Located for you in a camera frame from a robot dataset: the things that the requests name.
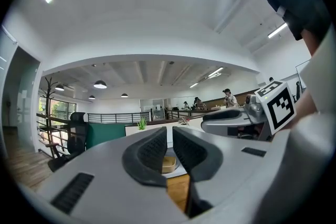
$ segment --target office chair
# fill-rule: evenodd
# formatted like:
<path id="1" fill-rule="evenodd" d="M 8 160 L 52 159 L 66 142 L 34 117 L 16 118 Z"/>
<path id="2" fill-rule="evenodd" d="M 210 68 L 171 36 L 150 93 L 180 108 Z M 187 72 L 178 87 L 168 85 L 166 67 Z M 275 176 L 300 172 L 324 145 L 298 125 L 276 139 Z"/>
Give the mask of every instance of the office chair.
<path id="1" fill-rule="evenodd" d="M 46 147 L 51 147 L 51 150 L 57 156 L 57 158 L 48 162 L 48 166 L 51 171 L 55 172 L 64 166 L 67 162 L 71 161 L 85 151 L 89 125 L 84 121 L 84 114 L 84 112 L 74 112 L 70 116 L 67 141 L 68 152 L 70 153 L 69 155 L 60 156 L 56 148 L 59 146 L 58 143 L 50 143 L 46 145 Z"/>

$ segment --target railing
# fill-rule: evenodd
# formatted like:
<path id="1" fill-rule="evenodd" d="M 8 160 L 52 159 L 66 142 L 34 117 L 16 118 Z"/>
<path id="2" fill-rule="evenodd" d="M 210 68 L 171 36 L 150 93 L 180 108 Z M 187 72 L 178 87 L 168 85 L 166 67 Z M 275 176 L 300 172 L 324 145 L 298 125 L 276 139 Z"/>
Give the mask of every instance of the railing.
<path id="1" fill-rule="evenodd" d="M 88 114 L 89 122 L 92 123 L 135 123 L 141 118 L 150 121 L 149 112 L 124 113 L 124 114 Z"/>
<path id="2" fill-rule="evenodd" d="M 68 115 L 67 115 L 67 112 L 66 111 L 54 111 L 54 113 L 52 114 L 53 117 L 55 118 L 59 118 L 59 119 L 64 119 L 64 120 L 69 120 L 70 119 L 70 116 L 73 112 L 68 112 Z"/>
<path id="3" fill-rule="evenodd" d="M 38 117 L 37 123 L 37 135 L 39 136 L 39 142 L 41 142 L 44 145 L 50 144 L 50 143 L 58 143 L 59 146 L 56 146 L 57 151 L 62 155 L 68 155 L 68 148 L 67 148 L 67 142 L 68 142 L 68 133 L 70 132 L 68 120 L 55 118 L 52 116 L 49 116 L 47 118 L 43 114 L 36 113 L 36 116 Z M 51 125 L 51 122 L 59 122 L 64 125 Z M 55 158 L 54 151 L 50 149 L 51 151 L 51 157 Z"/>
<path id="4" fill-rule="evenodd" d="M 198 116 L 213 112 L 212 110 L 167 110 L 167 118 L 169 120 L 180 119 L 192 116 Z"/>

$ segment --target white wall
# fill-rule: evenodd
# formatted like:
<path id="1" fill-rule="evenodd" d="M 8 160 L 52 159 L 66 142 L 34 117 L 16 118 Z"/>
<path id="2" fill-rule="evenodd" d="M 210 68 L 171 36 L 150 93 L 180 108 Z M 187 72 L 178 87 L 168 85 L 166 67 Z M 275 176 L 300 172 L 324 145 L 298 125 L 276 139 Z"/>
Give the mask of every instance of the white wall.
<path id="1" fill-rule="evenodd" d="M 127 93 L 129 98 L 121 98 L 121 94 Z M 158 85 L 129 85 L 117 88 L 96 90 L 90 107 L 90 113 L 133 113 L 140 111 L 140 100 L 145 99 L 171 99 L 176 98 L 180 103 L 186 98 L 194 100 L 196 91 L 190 88 L 177 86 Z"/>
<path id="2" fill-rule="evenodd" d="M 291 33 L 255 51 L 254 57 L 261 72 L 260 85 L 268 83 L 269 77 L 285 80 L 292 94 L 296 94 L 295 83 L 299 80 L 295 66 L 311 58 L 303 39 L 296 41 Z"/>
<path id="3" fill-rule="evenodd" d="M 198 98 L 209 101 L 224 97 L 223 90 L 229 88 L 233 95 L 259 89 L 256 74 L 247 71 L 235 70 L 231 76 L 224 75 L 207 79 L 197 85 Z"/>
<path id="4" fill-rule="evenodd" d="M 140 112 L 140 99 L 95 100 L 91 113 L 137 113 Z"/>
<path id="5" fill-rule="evenodd" d="M 51 44 L 44 42 L 40 35 L 28 22 L 25 15 L 20 11 L 20 5 L 24 3 L 15 2 L 9 9 L 2 24 L 8 32 L 17 40 L 18 45 L 27 53 L 40 62 L 48 62 L 53 51 Z"/>
<path id="6" fill-rule="evenodd" d="M 174 97 L 170 99 L 170 104 L 173 107 L 178 107 L 179 109 L 184 108 L 184 101 L 186 101 L 191 108 L 194 104 L 196 95 L 189 96 L 189 97 Z"/>
<path id="7" fill-rule="evenodd" d="M 251 53 L 228 34 L 218 35 L 204 25 L 169 13 L 137 10 L 131 14 L 108 14 L 104 20 L 71 28 L 58 40 L 45 74 L 85 65 L 90 58 L 96 58 L 95 62 L 107 56 L 110 62 L 132 60 L 128 55 L 136 55 L 137 60 L 169 56 L 174 61 L 174 56 L 189 57 L 258 71 Z"/>

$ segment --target glass panel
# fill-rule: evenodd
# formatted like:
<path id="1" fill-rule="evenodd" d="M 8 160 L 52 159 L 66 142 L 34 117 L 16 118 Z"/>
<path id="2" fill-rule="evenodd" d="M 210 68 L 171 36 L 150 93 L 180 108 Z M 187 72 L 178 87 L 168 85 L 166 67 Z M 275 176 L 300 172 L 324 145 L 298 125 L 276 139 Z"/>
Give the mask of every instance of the glass panel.
<path id="1" fill-rule="evenodd" d="M 153 120 L 164 120 L 164 104 L 163 99 L 153 100 Z"/>
<path id="2" fill-rule="evenodd" d="M 37 113 L 39 113 L 39 114 L 43 114 L 43 115 L 46 114 L 46 98 L 40 97 L 38 99 L 38 108 L 37 108 L 37 110 L 38 110 Z M 40 122 L 38 124 L 39 127 L 40 126 L 45 126 L 45 124 L 46 124 L 46 119 L 37 117 L 37 121 Z"/>
<path id="3" fill-rule="evenodd" d="M 50 115 L 59 118 L 67 120 L 67 102 L 62 102 L 58 100 L 51 100 L 50 101 Z M 64 125 L 64 123 L 61 122 L 55 122 L 51 121 L 52 125 Z"/>
<path id="4" fill-rule="evenodd" d="M 68 107 L 68 120 L 70 120 L 70 116 L 74 112 L 76 112 L 76 104 L 69 103 L 69 107 Z"/>

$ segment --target potted plant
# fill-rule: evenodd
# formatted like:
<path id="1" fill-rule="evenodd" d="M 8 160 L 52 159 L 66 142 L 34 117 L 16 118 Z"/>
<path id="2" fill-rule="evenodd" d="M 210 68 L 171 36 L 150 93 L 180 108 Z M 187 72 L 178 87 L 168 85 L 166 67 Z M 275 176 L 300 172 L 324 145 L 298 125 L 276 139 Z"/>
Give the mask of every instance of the potted plant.
<path id="1" fill-rule="evenodd" d="M 189 119 L 181 118 L 181 119 L 179 119 L 178 123 L 180 125 L 188 125 L 189 126 Z"/>
<path id="2" fill-rule="evenodd" d="M 147 126 L 147 121 L 145 120 L 145 118 L 141 118 L 140 121 L 138 122 L 139 131 L 146 130 L 146 126 Z"/>

